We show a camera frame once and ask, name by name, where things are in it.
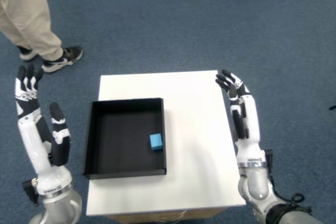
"black tray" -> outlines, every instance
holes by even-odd
[[[83,174],[90,179],[166,174],[163,99],[91,103]],[[163,149],[152,151],[150,135]]]

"robot finger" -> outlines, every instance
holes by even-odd
[[[221,74],[217,74],[216,77],[217,77],[219,80],[228,83],[228,85],[230,85],[230,84],[234,84],[234,81],[233,81],[231,78],[227,77],[227,76],[222,76]]]
[[[51,155],[56,166],[65,165],[68,162],[70,152],[70,133],[65,117],[56,102],[50,105],[52,124]]]
[[[38,89],[38,82],[42,79],[43,73],[44,73],[44,71],[43,71],[42,68],[40,68],[38,70],[38,72],[34,73],[34,76],[32,77],[32,80],[31,80],[33,90],[37,91],[37,89]]]
[[[222,81],[220,81],[220,80],[218,80],[218,79],[216,79],[216,82],[217,82],[217,84],[218,84],[222,89],[224,89],[226,92],[229,91],[229,85],[228,85],[228,84],[224,84],[224,82],[222,82]]]
[[[227,80],[230,80],[236,86],[236,88],[239,89],[243,85],[243,81],[240,78],[238,78],[235,74],[230,73],[225,69],[222,70],[222,73]]]
[[[32,90],[31,79],[33,77],[33,74],[34,74],[34,65],[30,64],[29,67],[27,68],[25,77],[25,85],[27,87],[27,91],[29,92]]]
[[[16,78],[16,88],[15,88],[15,93],[18,91],[18,89],[22,91],[26,91],[26,87],[24,84],[24,79],[26,76],[26,69],[24,66],[19,67],[19,71],[17,73],[17,78]]]

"person's leg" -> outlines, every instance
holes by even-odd
[[[47,0],[0,0],[19,37],[12,29],[6,29],[4,21],[0,29],[14,44],[32,47],[43,59],[53,61],[62,57],[61,41],[50,29],[50,13]]]
[[[22,37],[13,23],[7,17],[0,2],[0,31],[20,50],[20,59],[31,60],[36,56],[30,44]]]

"black sneaker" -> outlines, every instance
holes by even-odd
[[[82,57],[83,54],[83,49],[81,49],[78,46],[64,48],[63,51],[64,52],[61,58],[54,61],[49,60],[43,61],[42,68],[44,72],[51,73],[67,65],[72,65],[76,63]]]
[[[32,60],[35,56],[37,56],[37,53],[35,53],[32,49],[26,49],[22,46],[17,46],[17,48],[20,50],[20,59],[21,60]]]

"blue block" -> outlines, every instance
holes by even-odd
[[[153,134],[150,135],[151,138],[151,147],[152,147],[152,151],[157,151],[157,150],[161,150],[163,148],[162,146],[162,138],[161,138],[161,134]]]

